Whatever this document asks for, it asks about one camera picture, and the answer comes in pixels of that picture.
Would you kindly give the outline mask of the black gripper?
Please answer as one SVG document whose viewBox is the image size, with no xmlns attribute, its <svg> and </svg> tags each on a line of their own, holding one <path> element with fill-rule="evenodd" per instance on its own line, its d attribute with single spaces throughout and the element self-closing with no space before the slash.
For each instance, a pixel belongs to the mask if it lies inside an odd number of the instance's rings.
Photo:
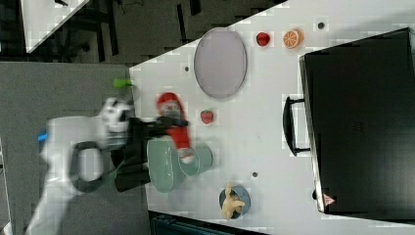
<svg viewBox="0 0 415 235">
<path fill-rule="evenodd" d="M 118 192 L 151 182 L 149 170 L 145 166 L 148 161 L 147 144 L 152 138 L 166 134 L 166 127 L 160 121 L 146 122 L 138 117 L 130 119 L 126 144 L 111 151 L 112 162 L 117 167 L 115 188 Z"/>
</svg>

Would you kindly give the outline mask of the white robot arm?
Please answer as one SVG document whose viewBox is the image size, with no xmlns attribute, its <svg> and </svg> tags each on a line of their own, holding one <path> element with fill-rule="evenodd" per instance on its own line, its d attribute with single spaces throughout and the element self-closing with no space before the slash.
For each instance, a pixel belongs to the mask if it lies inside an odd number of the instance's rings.
<svg viewBox="0 0 415 235">
<path fill-rule="evenodd" d="M 108 98 L 94 117 L 50 119 L 40 152 L 48 165 L 44 189 L 24 235 L 59 235 L 71 201 L 108 182 L 119 193 L 149 183 L 145 144 L 170 127 L 169 117 L 144 121 L 117 97 Z"/>
</svg>

